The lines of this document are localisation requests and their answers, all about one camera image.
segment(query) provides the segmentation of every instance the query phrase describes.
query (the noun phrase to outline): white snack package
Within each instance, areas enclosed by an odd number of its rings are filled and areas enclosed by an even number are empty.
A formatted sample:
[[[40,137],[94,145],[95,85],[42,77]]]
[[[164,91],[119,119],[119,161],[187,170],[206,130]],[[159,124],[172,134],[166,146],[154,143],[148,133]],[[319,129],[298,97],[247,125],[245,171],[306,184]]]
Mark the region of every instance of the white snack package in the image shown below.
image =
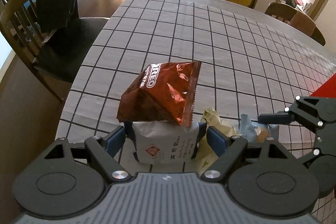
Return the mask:
[[[206,123],[182,127],[169,122],[125,122],[136,160],[147,164],[188,161],[196,156],[197,143],[206,133]]]

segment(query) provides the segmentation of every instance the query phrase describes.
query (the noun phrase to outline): brown cloth on chair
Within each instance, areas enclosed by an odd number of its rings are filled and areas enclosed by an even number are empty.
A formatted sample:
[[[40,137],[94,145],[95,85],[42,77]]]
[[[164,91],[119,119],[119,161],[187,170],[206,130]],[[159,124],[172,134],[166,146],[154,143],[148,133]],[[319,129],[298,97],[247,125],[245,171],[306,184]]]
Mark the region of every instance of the brown cloth on chair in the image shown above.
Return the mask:
[[[300,32],[303,32],[309,37],[311,37],[316,27],[315,22],[301,11],[297,11],[288,25],[294,27]]]

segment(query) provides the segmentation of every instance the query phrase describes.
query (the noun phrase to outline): yellow snack wrapper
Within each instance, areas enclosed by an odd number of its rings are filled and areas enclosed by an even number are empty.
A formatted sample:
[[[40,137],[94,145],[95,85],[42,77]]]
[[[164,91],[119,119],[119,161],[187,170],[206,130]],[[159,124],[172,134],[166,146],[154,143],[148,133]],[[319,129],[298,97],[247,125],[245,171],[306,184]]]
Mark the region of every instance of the yellow snack wrapper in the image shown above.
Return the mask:
[[[209,126],[214,126],[227,137],[237,135],[237,131],[235,130],[235,128],[232,127],[227,120],[220,118],[217,111],[214,110],[212,107],[209,107],[204,111],[200,121],[206,122],[207,128]],[[217,155],[208,145],[207,138],[206,136],[204,136],[199,142],[198,152],[196,158],[194,159],[198,174],[201,175],[217,159]]]

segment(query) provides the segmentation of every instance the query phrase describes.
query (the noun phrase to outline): oreo logo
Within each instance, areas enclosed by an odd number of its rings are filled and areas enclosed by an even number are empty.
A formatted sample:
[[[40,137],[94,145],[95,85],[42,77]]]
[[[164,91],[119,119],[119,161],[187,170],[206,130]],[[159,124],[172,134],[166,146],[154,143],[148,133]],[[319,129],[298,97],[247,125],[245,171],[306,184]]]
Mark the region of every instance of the oreo logo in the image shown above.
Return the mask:
[[[148,82],[146,87],[147,88],[152,88],[155,86],[156,84],[156,80],[158,78],[159,72],[160,72],[160,68],[161,68],[161,64],[151,64],[151,72],[149,73],[148,76]]]

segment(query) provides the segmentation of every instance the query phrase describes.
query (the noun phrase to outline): ribbed gray surface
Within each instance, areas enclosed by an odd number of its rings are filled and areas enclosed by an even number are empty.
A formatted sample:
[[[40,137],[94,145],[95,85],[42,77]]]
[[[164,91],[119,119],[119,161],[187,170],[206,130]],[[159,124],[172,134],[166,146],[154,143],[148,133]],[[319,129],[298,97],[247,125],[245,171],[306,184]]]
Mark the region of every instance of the ribbed gray surface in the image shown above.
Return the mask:
[[[94,209],[65,220],[23,215],[18,224],[313,224],[311,215],[268,220],[234,204],[220,184],[201,181],[195,173],[139,173],[130,183],[116,184]]]

